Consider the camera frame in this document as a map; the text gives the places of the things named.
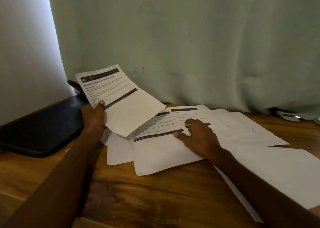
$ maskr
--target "document title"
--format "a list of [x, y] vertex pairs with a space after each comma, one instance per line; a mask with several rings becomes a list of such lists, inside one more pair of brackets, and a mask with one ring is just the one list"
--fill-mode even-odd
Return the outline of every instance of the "document title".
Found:
[[102, 81], [107, 80], [107, 79], [110, 79], [110, 78], [112, 78], [112, 77], [108, 77], [108, 78], [106, 78], [106, 79], [103, 79], [103, 80], [101, 80], [101, 81], [96, 81], [96, 82], [94, 82], [94, 83], [84, 84], [84, 87], [89, 86], [89, 85], [92, 85], [92, 84], [95, 84], [95, 83], [102, 82]]

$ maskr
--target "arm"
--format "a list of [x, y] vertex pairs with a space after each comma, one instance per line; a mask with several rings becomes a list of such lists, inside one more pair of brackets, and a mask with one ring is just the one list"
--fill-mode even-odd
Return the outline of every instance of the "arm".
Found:
[[217, 136], [200, 120], [188, 119], [191, 136], [174, 136], [195, 153], [217, 166], [255, 208], [270, 227], [320, 227], [320, 218], [303, 208], [273, 186], [242, 166], [232, 154], [221, 148]]
[[82, 110], [84, 129], [49, 177], [4, 224], [8, 227], [71, 227], [82, 182], [93, 151], [103, 135], [104, 102]]

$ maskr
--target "white wall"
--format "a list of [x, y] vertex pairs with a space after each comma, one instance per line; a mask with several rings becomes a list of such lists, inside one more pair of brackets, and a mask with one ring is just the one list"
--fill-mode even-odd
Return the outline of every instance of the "white wall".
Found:
[[0, 0], [0, 125], [73, 94], [49, 0]]

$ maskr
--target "person's left hand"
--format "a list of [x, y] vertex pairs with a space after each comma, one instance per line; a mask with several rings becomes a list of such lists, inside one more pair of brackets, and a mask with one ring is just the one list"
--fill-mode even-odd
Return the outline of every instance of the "person's left hand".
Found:
[[95, 109], [87, 104], [81, 109], [84, 123], [83, 132], [100, 139], [104, 131], [104, 101], [100, 101]]

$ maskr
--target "wooden surface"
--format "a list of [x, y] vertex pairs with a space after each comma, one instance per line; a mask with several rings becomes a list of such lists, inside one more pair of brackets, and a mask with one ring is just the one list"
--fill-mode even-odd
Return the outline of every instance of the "wooden surface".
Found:
[[[305, 149], [320, 158], [320, 126], [316, 123], [246, 115], [289, 142], [291, 148]], [[43, 159], [0, 152], [0, 193], [28, 198], [71, 146]], [[263, 227], [253, 221], [206, 160], [137, 176], [133, 162], [108, 166], [106, 154], [106, 147], [97, 149], [88, 172], [81, 209], [84, 218], [110, 227]], [[320, 207], [312, 212], [320, 215]]]

